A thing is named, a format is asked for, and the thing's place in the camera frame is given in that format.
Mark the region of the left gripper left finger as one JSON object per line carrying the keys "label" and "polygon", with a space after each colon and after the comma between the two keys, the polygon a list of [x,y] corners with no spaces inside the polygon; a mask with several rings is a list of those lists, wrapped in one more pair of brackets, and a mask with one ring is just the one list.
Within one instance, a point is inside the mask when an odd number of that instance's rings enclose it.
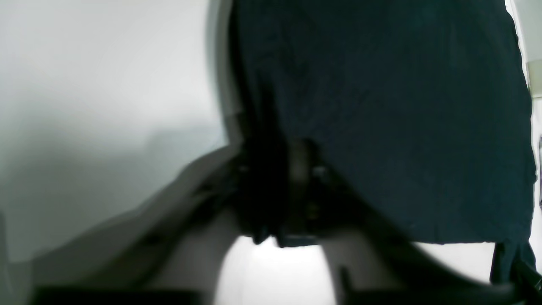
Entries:
{"label": "left gripper left finger", "polygon": [[213,297],[245,228],[255,150],[227,146],[194,160],[132,213],[33,262],[33,297]]}

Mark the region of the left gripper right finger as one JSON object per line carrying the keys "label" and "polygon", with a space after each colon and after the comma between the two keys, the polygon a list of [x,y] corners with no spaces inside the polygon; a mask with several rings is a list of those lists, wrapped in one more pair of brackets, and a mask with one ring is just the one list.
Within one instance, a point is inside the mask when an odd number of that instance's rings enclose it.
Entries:
{"label": "left gripper right finger", "polygon": [[529,301],[530,269],[482,284],[459,275],[410,243],[355,195],[314,145],[288,145],[288,246],[322,246],[339,301]]}

